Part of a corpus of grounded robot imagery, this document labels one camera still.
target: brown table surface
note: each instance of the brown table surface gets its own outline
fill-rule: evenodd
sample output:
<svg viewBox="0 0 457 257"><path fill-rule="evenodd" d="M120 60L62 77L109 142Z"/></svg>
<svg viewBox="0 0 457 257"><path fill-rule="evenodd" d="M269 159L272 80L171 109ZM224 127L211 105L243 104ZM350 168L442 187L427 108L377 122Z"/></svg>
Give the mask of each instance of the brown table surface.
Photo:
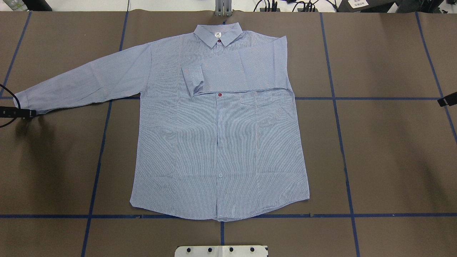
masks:
<svg viewBox="0 0 457 257"><path fill-rule="evenodd" d="M225 20L288 37L310 200L228 223L133 208L138 98L57 110L0 129L0 256L457 256L457 106L436 102L457 91L457 15L2 12L0 81L18 92Z"/></svg>

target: folded sleeve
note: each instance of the folded sleeve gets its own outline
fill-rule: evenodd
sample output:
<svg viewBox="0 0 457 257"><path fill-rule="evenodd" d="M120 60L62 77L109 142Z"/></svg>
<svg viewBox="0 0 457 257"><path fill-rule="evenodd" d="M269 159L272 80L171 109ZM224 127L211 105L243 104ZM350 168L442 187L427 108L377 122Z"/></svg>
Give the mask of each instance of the folded sleeve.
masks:
<svg viewBox="0 0 457 257"><path fill-rule="evenodd" d="M146 89L151 63L148 43L91 61L16 96L21 108L38 114L131 96Z"/></svg>
<svg viewBox="0 0 457 257"><path fill-rule="evenodd" d="M182 67L182 73L191 96L289 89L287 38L199 61Z"/></svg>

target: chest pocket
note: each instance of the chest pocket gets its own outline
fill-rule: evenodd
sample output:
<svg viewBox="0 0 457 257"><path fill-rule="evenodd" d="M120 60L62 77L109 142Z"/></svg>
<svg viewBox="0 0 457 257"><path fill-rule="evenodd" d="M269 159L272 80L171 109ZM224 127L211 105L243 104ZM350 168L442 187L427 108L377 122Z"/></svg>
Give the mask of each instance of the chest pocket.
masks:
<svg viewBox="0 0 457 257"><path fill-rule="evenodd" d="M272 90L249 91L241 93L241 103L249 105L265 105L273 101Z"/></svg>

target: light blue shirt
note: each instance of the light blue shirt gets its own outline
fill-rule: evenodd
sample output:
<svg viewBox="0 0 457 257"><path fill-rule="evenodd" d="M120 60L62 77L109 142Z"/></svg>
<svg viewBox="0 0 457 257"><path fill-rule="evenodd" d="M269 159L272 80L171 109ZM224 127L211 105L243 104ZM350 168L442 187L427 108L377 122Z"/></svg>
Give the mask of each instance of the light blue shirt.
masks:
<svg viewBox="0 0 457 257"><path fill-rule="evenodd" d="M286 37L242 31L238 23L198 25L17 97L44 114L138 93L132 206L231 221L309 199Z"/></svg>

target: black device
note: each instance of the black device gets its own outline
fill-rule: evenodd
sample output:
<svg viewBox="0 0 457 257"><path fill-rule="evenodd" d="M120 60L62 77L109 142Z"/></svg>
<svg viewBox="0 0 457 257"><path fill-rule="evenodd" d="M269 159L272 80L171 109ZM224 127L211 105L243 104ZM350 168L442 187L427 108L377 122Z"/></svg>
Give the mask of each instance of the black device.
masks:
<svg viewBox="0 0 457 257"><path fill-rule="evenodd" d="M23 0L31 11L52 11L53 9L45 0Z"/></svg>
<svg viewBox="0 0 457 257"><path fill-rule="evenodd" d="M457 104L457 92L454 92L441 99L438 99L438 103L440 104L441 107L446 106L446 105L453 106L454 104Z"/></svg>
<svg viewBox="0 0 457 257"><path fill-rule="evenodd" d="M259 0L257 4L254 7L254 11L257 9L257 6L262 2L262 0ZM281 11L278 9L278 1L272 0L271 5L270 5L270 0L268 0L268 6L266 5L265 2L265 8L260 8L260 11L266 11L266 12L275 12L275 11Z"/></svg>
<svg viewBox="0 0 457 257"><path fill-rule="evenodd" d="M13 94L13 92L11 92L4 85L0 84L0 87L2 87L3 89L5 89L5 91L10 93L17 102L17 108L10 106L0 106L0 118L12 118L12 120L8 121L7 123L0 125L0 128L10 125L17 118L30 118L37 115L37 111L35 110L22 109L21 103L19 102L19 99L16 97L16 95Z"/></svg>

